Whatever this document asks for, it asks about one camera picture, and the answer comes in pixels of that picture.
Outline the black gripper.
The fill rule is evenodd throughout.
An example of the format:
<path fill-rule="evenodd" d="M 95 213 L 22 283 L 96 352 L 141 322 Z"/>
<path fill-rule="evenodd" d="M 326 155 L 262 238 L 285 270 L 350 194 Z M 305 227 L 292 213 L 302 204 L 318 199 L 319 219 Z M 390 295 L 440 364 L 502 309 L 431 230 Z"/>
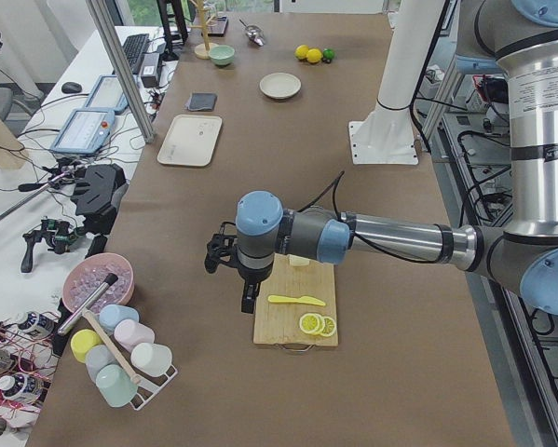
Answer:
<path fill-rule="evenodd" d="M 207 243 L 204 267 L 209 274 L 214 274 L 219 265 L 237 269 L 239 275 L 244 280 L 240 310 L 242 313 L 253 313 L 256 299 L 259 295 L 260 279 L 253 269 L 247 267 L 238 258 L 237 236 L 228 235 L 225 232 L 227 225 L 235 224 L 232 222 L 221 222 L 218 232 Z"/>

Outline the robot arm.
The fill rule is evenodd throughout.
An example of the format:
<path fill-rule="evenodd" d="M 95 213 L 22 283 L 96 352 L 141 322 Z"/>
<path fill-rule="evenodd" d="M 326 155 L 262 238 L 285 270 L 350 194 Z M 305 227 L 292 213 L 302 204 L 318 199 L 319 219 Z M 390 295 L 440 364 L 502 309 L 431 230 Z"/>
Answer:
<path fill-rule="evenodd" d="M 251 313 L 277 255 L 339 264 L 350 250 L 416 264 L 453 264 L 488 278 L 530 307 L 558 316 L 558 1 L 465 1 L 458 68 L 488 67 L 507 82 L 509 191 L 485 193 L 475 180 L 459 225 L 420 224 L 309 203 L 290 210 L 267 191 L 245 195 L 236 231 L 219 231 L 204 265 L 238 271 L 241 309 Z"/>

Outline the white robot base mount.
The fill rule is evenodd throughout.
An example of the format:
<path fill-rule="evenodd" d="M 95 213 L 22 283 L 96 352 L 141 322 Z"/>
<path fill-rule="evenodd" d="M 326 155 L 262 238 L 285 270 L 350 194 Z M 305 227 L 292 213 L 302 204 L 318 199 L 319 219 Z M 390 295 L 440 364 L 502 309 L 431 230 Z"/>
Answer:
<path fill-rule="evenodd" d="M 413 101 L 446 10 L 443 0 L 401 2 L 375 108 L 364 120 L 349 123 L 354 164 L 418 163 L 411 118 Z"/>

